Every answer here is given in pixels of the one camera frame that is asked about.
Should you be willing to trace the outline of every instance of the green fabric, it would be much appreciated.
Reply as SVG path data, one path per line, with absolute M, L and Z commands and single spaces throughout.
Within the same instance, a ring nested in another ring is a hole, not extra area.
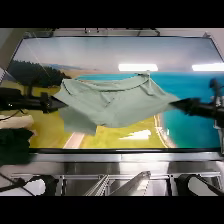
M 0 165 L 28 164 L 32 159 L 28 142 L 32 135 L 24 128 L 0 129 Z
M 179 100 L 164 92 L 148 75 L 107 82 L 64 79 L 54 97 L 69 106 L 59 109 L 65 130 L 88 134 L 95 134 L 96 125 L 129 126 L 174 109 L 169 103 Z

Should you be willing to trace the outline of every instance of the sky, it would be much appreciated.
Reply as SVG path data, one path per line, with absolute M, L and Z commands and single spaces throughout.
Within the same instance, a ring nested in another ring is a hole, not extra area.
M 121 63 L 156 64 L 161 72 L 192 72 L 194 64 L 222 62 L 210 39 L 183 37 L 24 39 L 14 59 L 117 72 Z

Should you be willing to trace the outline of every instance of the turquoise sea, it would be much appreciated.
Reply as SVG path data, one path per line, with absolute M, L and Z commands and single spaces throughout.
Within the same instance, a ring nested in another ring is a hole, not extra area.
M 151 73 L 152 79 L 166 92 L 181 99 L 199 97 L 201 102 L 210 102 L 213 96 L 209 82 L 212 78 L 224 85 L 224 74 L 201 73 Z M 219 147 L 219 137 L 213 128 L 214 120 L 188 116 L 179 110 L 164 113 L 164 125 L 169 136 L 180 148 Z

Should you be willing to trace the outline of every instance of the forest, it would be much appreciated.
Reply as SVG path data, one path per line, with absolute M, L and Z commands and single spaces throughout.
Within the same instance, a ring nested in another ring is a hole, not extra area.
M 19 84 L 24 86 L 36 86 L 49 88 L 60 86 L 62 79 L 70 79 L 63 72 L 38 63 L 13 60 L 8 72 Z

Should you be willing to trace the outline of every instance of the dark green object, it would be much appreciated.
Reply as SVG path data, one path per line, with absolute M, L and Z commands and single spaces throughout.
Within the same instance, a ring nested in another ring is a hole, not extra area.
M 28 142 L 33 132 L 25 129 L 0 129 L 0 165 L 30 163 Z

